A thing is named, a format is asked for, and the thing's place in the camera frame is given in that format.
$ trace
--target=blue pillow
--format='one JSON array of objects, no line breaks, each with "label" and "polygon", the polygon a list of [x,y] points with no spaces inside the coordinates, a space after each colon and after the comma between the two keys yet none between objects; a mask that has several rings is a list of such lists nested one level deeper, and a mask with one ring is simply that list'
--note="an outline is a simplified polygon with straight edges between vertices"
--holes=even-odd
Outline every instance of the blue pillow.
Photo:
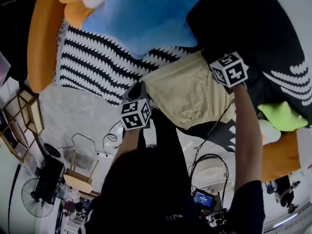
[{"label": "blue pillow", "polygon": [[135,59],[163,46],[195,47],[186,17],[199,1],[105,0],[82,28],[117,39]]}]

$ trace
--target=patterned throw blanket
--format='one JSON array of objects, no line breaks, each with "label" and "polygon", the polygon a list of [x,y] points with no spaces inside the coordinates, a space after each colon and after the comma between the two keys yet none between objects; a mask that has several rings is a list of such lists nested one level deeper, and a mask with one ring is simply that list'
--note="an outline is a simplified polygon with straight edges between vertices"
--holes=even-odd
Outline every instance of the patterned throw blanket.
[{"label": "patterned throw blanket", "polygon": [[179,60],[196,48],[154,49],[136,60],[115,39],[69,26],[64,40],[58,83],[87,91],[118,106],[125,91],[143,75]]}]

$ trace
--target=green pillow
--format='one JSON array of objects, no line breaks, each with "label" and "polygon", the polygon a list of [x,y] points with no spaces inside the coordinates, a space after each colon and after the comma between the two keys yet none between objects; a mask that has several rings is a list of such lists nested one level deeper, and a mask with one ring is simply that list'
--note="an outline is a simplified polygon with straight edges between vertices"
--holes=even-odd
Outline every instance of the green pillow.
[{"label": "green pillow", "polygon": [[287,101],[262,104],[258,106],[258,109],[263,112],[275,128],[284,132],[291,132],[308,124],[308,121],[292,109]]}]

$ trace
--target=person's arm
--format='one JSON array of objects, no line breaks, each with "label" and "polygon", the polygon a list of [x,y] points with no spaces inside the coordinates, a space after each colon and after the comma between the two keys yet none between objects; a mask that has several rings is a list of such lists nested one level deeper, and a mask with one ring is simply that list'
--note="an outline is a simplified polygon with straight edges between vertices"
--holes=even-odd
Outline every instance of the person's arm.
[{"label": "person's arm", "polygon": [[233,88],[236,104],[235,191],[261,180],[263,144],[254,106],[244,85]]},{"label": "person's arm", "polygon": [[122,143],[114,157],[113,163],[124,153],[128,153],[137,149],[138,137],[140,134],[140,129],[127,131]]}]

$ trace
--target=person's right arm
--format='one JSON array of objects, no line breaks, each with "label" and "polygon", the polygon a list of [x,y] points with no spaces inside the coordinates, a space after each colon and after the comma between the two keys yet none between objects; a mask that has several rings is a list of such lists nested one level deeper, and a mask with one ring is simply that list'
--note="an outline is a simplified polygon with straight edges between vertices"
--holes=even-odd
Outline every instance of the person's right arm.
[{"label": "person's right arm", "polygon": [[244,85],[233,88],[236,104],[235,191],[248,182],[261,180],[262,134]]}]

